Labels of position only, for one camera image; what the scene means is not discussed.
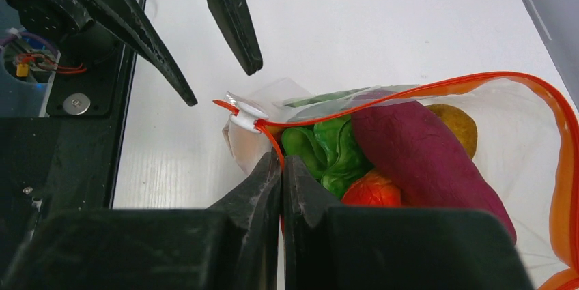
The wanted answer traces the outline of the red orange tomato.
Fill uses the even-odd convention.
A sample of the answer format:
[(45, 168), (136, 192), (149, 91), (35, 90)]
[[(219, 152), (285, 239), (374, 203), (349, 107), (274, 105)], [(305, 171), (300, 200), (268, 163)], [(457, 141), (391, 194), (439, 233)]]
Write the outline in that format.
[(401, 190), (377, 169), (372, 169), (348, 188), (341, 202), (355, 206), (401, 207)]

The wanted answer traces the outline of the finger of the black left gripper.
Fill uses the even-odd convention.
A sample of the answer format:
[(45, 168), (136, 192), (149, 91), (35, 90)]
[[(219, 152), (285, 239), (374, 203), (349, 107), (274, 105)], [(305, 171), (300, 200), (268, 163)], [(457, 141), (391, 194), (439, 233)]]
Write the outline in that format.
[(71, 3), (64, 14), (75, 33), (90, 23), (98, 23), (155, 66), (188, 106), (196, 105), (197, 99), (185, 76), (137, 0), (65, 2)]
[(262, 69), (263, 58), (246, 0), (207, 0), (226, 43), (247, 75)]

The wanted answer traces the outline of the purple sweet potato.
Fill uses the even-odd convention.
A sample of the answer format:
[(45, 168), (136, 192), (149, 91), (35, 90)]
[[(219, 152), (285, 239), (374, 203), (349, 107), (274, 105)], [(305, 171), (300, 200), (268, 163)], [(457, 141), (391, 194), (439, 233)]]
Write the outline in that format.
[(370, 106), (351, 113), (350, 120), (364, 155), (411, 204), (485, 211), (517, 240), (499, 195), (452, 131), (420, 102)]

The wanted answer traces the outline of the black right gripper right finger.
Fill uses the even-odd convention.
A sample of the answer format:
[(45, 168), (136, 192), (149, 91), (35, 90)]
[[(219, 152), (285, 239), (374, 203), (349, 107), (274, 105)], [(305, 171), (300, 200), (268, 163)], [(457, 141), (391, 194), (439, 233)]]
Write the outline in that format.
[(352, 207), (295, 156), (283, 171), (287, 289), (532, 289), (510, 236), (461, 209)]

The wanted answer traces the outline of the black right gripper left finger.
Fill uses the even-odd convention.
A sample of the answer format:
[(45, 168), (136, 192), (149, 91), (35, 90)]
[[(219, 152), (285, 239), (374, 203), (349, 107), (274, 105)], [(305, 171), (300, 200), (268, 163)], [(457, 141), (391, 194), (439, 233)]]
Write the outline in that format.
[(281, 169), (273, 152), (205, 209), (88, 210), (48, 219), (2, 289), (274, 289)]

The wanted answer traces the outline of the brown kiwi fruit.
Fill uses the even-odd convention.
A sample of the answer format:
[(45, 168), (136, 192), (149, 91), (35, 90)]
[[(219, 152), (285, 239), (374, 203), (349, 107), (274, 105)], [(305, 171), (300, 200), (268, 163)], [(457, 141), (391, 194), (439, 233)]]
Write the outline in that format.
[(463, 110), (448, 104), (430, 104), (426, 108), (444, 122), (469, 158), (473, 159), (478, 145), (478, 129), (474, 119)]

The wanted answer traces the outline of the green white lettuce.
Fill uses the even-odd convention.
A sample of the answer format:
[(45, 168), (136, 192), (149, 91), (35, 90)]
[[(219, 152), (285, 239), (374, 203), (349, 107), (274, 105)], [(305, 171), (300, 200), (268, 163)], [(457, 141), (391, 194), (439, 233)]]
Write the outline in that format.
[[(335, 108), (348, 108), (354, 94), (362, 90), (292, 98), (283, 101), (282, 105), (288, 108), (305, 107), (290, 118), (291, 122), (316, 119), (320, 115), (332, 115)], [(300, 157), (314, 179), (338, 199), (372, 168), (354, 138), (349, 115), (287, 128), (282, 132), (281, 144), (287, 156)]]

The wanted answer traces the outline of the clear orange zip top bag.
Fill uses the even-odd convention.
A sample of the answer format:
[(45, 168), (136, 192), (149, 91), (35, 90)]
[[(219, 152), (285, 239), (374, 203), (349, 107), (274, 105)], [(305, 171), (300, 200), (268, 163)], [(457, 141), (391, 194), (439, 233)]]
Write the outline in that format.
[(578, 118), (546, 81), (485, 72), (219, 105), (241, 168), (272, 148), (356, 205), (485, 212), (540, 289), (578, 288)]

